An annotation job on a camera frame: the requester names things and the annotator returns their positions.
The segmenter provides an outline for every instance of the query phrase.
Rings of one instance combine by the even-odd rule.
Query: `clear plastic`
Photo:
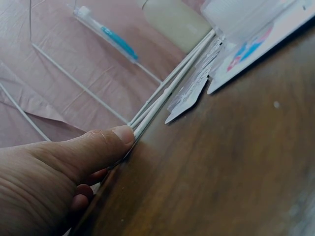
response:
[[[201,7],[222,40],[239,45],[296,0],[207,0]]]

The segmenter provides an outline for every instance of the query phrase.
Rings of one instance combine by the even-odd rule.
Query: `plastic bottle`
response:
[[[185,53],[211,30],[210,24],[181,0],[137,0],[147,21]]]

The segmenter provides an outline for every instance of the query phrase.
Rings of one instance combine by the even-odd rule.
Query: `wooden table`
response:
[[[167,103],[74,235],[315,235],[312,25],[171,125]]]

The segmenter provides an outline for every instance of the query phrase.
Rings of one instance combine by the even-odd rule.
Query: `pink fabric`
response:
[[[123,117],[132,119],[158,84],[79,23],[67,6],[72,2],[33,0],[33,41]],[[135,0],[78,3],[126,40],[140,62],[161,79],[185,56],[147,23]],[[49,138],[59,141],[123,124],[30,45],[28,1],[2,0],[0,22],[0,81],[24,111],[59,121],[35,118]],[[3,92],[0,102],[1,147],[42,140]]]

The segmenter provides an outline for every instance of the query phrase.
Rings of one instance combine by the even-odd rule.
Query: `finger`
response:
[[[63,173],[80,183],[92,173],[122,159],[133,143],[133,130],[124,125],[112,130],[90,131],[81,137],[54,143],[50,152],[59,160],[58,166],[64,167]]]
[[[87,196],[78,194],[73,197],[72,204],[70,207],[71,212],[77,212],[86,209],[89,206],[89,200]]]
[[[89,202],[91,202],[94,197],[93,190],[87,184],[80,184],[79,186],[77,186],[74,195],[79,195],[79,194],[86,196]]]
[[[108,171],[107,169],[103,169],[91,174],[86,180],[85,184],[92,186],[94,184],[102,182],[102,180],[106,177]]]

